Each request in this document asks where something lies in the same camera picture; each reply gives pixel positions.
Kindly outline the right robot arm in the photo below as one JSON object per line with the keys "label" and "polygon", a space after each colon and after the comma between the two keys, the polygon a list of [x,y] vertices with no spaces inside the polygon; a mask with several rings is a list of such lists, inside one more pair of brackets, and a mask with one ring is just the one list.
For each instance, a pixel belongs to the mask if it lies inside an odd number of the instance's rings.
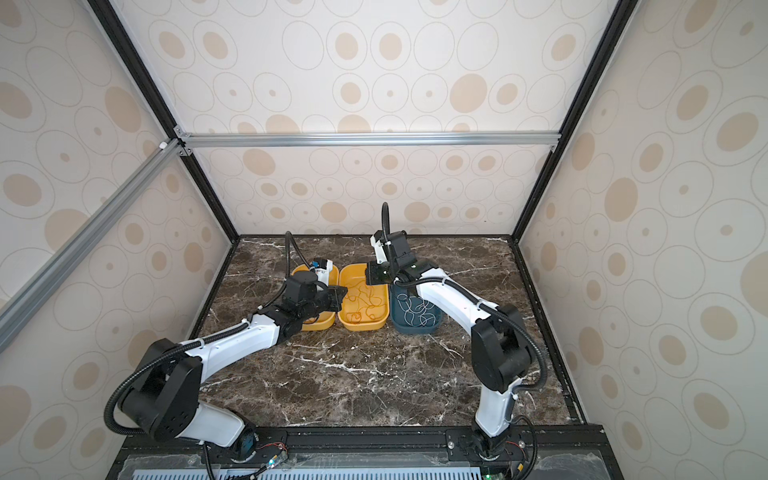
{"label": "right robot arm", "polygon": [[428,260],[419,260],[404,231],[379,230],[370,237],[375,259],[366,282],[392,284],[445,312],[469,335],[471,363],[482,384],[474,423],[484,437],[497,438],[513,421],[523,391],[546,385],[545,354],[514,306],[500,306],[472,293]]}

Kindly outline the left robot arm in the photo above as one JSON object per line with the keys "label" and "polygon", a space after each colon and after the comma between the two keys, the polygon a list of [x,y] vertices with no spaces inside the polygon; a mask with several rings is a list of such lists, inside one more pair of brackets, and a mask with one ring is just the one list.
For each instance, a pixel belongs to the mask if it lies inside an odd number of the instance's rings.
{"label": "left robot arm", "polygon": [[278,295],[233,327],[182,343],[152,343],[139,366],[110,395],[105,426],[118,435],[145,434],[155,442],[194,440],[244,459],[256,448],[252,423],[199,398],[204,381],[225,367],[298,334],[306,320],[339,312],[348,290],[313,271],[287,277]]}

